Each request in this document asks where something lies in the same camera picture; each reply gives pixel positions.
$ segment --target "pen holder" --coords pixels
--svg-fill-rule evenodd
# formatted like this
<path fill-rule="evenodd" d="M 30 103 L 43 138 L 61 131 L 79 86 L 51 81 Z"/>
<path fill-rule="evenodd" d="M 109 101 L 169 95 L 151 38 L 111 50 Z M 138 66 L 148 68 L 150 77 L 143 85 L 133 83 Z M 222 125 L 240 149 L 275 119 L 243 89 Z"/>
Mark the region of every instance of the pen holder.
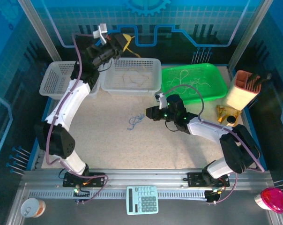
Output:
<path fill-rule="evenodd" d="M 260 92 L 261 84 L 253 88 L 259 76 L 247 83 L 252 73 L 239 70 L 233 78 L 229 91 L 223 100 L 223 105 L 230 106 L 237 110 L 243 110 Z"/>

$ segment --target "blue string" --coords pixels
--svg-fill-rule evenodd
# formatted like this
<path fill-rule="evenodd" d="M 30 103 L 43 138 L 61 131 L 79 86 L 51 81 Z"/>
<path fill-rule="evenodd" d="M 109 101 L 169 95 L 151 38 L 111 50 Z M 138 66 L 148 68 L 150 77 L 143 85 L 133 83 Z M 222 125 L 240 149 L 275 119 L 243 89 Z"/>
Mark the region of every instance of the blue string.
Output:
<path fill-rule="evenodd" d="M 132 128 L 127 128 L 127 130 L 133 130 L 135 125 L 140 123 L 144 117 L 145 114 L 140 114 L 140 116 L 130 118 L 129 123 L 132 125 Z"/>

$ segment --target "black mounting bracket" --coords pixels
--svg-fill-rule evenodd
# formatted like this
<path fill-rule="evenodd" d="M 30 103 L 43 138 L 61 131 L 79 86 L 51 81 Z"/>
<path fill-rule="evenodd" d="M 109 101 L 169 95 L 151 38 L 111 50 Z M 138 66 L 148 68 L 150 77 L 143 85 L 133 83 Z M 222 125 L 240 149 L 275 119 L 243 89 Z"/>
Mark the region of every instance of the black mounting bracket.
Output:
<path fill-rule="evenodd" d="M 89 177 L 93 176 L 99 176 L 99 175 L 105 175 L 103 172 L 90 172 L 88 174 Z M 104 185 L 105 178 L 94 178 L 91 180 L 90 183 L 83 186 L 84 182 L 87 182 L 88 179 L 83 179 L 80 177 L 77 177 L 69 172 L 65 173 L 65 176 L 63 178 L 62 186 L 65 188 L 74 188 L 76 185 L 79 185 L 84 188 L 101 188 Z"/>
<path fill-rule="evenodd" d="M 188 182 L 189 188 L 205 188 L 205 187 L 216 187 L 221 188 L 230 186 L 229 178 L 227 175 L 221 176 L 219 179 L 215 179 L 215 182 L 207 184 L 203 178 L 203 173 L 201 172 L 188 172 L 187 178 L 183 178 L 184 181 Z"/>

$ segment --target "gear graphic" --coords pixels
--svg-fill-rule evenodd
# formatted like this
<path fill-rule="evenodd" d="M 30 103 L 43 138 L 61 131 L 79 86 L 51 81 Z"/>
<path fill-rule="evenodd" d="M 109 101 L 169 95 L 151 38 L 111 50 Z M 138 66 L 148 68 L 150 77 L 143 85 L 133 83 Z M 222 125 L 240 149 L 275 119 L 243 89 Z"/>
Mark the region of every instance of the gear graphic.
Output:
<path fill-rule="evenodd" d="M 0 12 L 12 23 L 19 15 L 19 7 L 17 0 L 0 0 Z"/>
<path fill-rule="evenodd" d="M 160 13 L 161 9 L 165 9 L 165 5 L 170 2 L 170 0 L 126 0 L 125 5 L 132 13 L 148 16 Z"/>

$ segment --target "pink lid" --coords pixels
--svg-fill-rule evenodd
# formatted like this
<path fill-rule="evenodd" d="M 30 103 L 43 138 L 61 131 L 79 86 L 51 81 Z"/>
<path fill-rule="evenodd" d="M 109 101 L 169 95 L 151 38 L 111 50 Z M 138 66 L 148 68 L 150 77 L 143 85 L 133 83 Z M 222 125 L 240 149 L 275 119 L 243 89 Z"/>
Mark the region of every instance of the pink lid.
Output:
<path fill-rule="evenodd" d="M 283 213 L 283 191 L 269 187 L 260 193 L 263 202 L 272 210 L 277 213 Z"/>

